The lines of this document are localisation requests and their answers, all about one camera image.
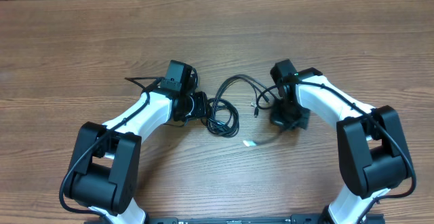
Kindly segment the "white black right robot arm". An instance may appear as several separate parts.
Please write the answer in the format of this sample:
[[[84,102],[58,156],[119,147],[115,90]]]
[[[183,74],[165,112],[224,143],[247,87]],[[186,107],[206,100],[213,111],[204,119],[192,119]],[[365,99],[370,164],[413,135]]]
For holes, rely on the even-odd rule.
[[[417,178],[398,113],[373,107],[333,86],[315,68],[297,71],[285,60],[271,69],[279,98],[271,122],[282,130],[306,129],[314,113],[336,131],[344,185],[320,214],[293,214],[293,223],[384,223],[370,215],[387,199],[412,195]]]

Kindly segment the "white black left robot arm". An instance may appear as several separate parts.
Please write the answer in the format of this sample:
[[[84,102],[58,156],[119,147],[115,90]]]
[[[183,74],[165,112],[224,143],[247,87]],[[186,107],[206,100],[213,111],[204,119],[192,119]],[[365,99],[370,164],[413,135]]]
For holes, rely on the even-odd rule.
[[[147,223],[134,195],[143,142],[171,119],[186,121],[201,109],[197,75],[152,77],[138,101],[103,124],[84,123],[77,135],[59,203],[75,214],[92,214],[100,223]]]

